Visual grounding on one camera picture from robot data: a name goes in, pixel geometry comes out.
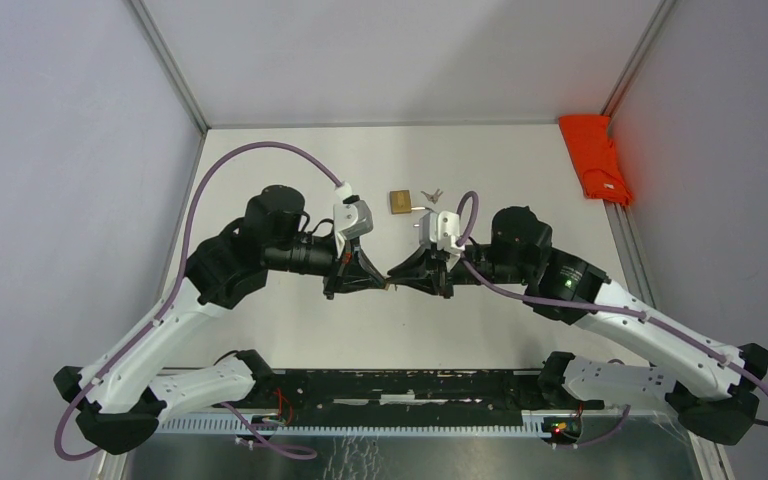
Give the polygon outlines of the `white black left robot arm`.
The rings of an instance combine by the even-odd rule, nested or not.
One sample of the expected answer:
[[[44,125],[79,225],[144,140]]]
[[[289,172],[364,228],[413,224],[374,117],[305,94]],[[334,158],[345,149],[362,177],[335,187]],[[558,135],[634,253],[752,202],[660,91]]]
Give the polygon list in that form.
[[[373,227],[367,203],[343,187],[336,195],[332,230],[317,236],[306,230],[300,192],[266,187],[248,201],[242,217],[198,245],[166,298],[126,338],[96,362],[55,374],[69,418],[94,451],[123,454],[170,419],[223,402],[257,408],[272,399],[273,371],[254,350],[184,374],[163,372],[199,328],[262,289],[270,272],[320,277],[327,298],[384,286],[360,245]]]

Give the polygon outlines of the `large brass padlock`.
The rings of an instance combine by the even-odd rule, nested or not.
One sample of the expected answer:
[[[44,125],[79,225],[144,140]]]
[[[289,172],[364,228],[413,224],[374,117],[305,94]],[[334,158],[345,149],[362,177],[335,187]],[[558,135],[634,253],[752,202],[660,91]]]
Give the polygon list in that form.
[[[396,217],[412,217],[425,211],[423,205],[415,204],[409,190],[392,190],[387,194],[389,213]]]

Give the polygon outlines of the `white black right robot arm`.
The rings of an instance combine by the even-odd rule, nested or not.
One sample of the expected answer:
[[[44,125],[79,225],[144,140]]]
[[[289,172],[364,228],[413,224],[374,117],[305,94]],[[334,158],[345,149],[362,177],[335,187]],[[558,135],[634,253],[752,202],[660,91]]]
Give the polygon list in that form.
[[[453,212],[425,215],[419,248],[389,271],[389,281],[443,298],[459,285],[481,285],[643,359],[632,366],[554,352],[537,382],[545,405],[599,402],[665,413],[723,445],[759,424],[767,349],[713,340],[647,305],[605,271],[555,248],[551,227],[527,207],[497,212],[487,244],[457,234],[458,221]]]

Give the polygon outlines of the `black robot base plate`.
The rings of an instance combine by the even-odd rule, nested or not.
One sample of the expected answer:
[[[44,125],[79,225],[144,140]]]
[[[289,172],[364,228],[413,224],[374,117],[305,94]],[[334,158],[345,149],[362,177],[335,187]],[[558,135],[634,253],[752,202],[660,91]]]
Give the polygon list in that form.
[[[276,413],[292,427],[519,426],[532,411],[604,408],[542,388],[535,369],[287,369],[258,383],[240,412]]]

